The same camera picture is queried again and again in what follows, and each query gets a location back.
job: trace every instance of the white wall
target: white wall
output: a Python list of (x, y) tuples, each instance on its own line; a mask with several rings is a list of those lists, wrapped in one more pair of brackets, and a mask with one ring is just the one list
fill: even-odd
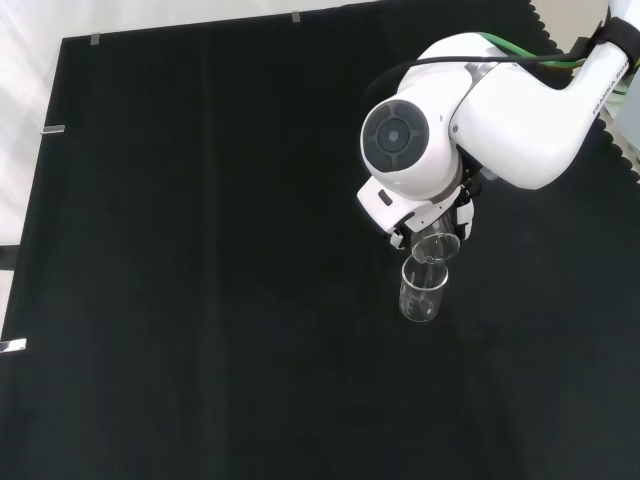
[(20, 242), (60, 41), (331, 8), (353, 0), (0, 1), (0, 245)]

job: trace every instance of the black fabric surface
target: black fabric surface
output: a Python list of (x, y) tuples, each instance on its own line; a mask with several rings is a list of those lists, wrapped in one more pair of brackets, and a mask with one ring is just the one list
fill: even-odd
[(465, 31), (555, 48), (524, 0), (65, 40), (2, 478), (637, 478), (640, 197), (600, 123), (553, 185), (485, 185), (436, 321), (397, 311), (361, 93)]

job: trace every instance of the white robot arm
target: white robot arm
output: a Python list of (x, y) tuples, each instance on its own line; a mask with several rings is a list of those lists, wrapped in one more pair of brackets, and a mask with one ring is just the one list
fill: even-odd
[[(614, 17), (640, 30), (640, 0), (611, 0), (610, 8)], [(420, 58), (445, 56), (504, 54), (481, 35), (467, 33), (435, 43)], [(396, 95), (365, 119), (361, 153), (372, 177), (358, 199), (392, 235), (392, 243), (401, 225), (421, 231), (451, 208), (464, 188), (458, 146), (507, 182), (541, 188), (573, 161), (628, 70), (629, 57), (613, 43), (597, 45), (564, 90), (547, 87), (514, 63), (413, 67)], [(466, 203), (458, 223), (470, 227), (473, 205)]]

